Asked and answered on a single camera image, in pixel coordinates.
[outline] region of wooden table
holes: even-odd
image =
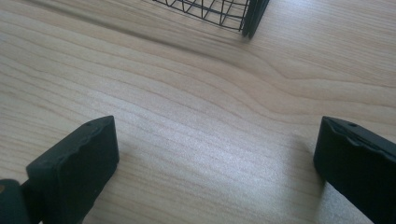
[[[323,115],[396,142],[396,2],[271,0],[251,41],[150,0],[0,1],[0,178],[116,119],[84,223],[370,223],[316,173]]]

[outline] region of textured black edge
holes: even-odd
[[[395,147],[359,125],[323,117],[314,165],[374,223],[395,223]]]
[[[253,15],[256,10],[259,0],[250,0],[247,8],[247,14],[244,18],[244,27],[242,28],[242,36],[247,36],[250,31],[250,26],[253,21]]]
[[[267,9],[269,0],[259,0],[257,10],[252,18],[252,23],[249,28],[248,37],[251,39],[254,34],[256,34],[256,30],[259,27],[260,21],[262,20],[262,15],[264,14],[265,9]]]
[[[248,36],[250,39],[256,34],[262,15],[267,8],[269,0],[252,0],[249,3],[247,14],[244,20],[242,36]]]
[[[0,180],[0,223],[30,224],[21,187],[16,180]]]
[[[119,160],[115,121],[108,116],[81,125],[30,163],[29,186],[43,194],[44,223],[81,221]]]

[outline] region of metal wire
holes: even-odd
[[[221,27],[241,31],[250,0],[153,0]]]

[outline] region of black object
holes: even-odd
[[[21,186],[0,180],[0,223],[81,223],[119,159],[112,116],[81,125],[26,167]]]
[[[253,37],[269,0],[153,0],[204,21]]]
[[[354,123],[323,117],[317,171],[374,223],[396,223],[396,145]]]

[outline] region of wood grain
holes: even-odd
[[[370,223],[315,172],[320,118],[396,142],[396,3],[271,1],[251,41],[149,0],[0,1],[0,178],[114,115],[84,223]]]

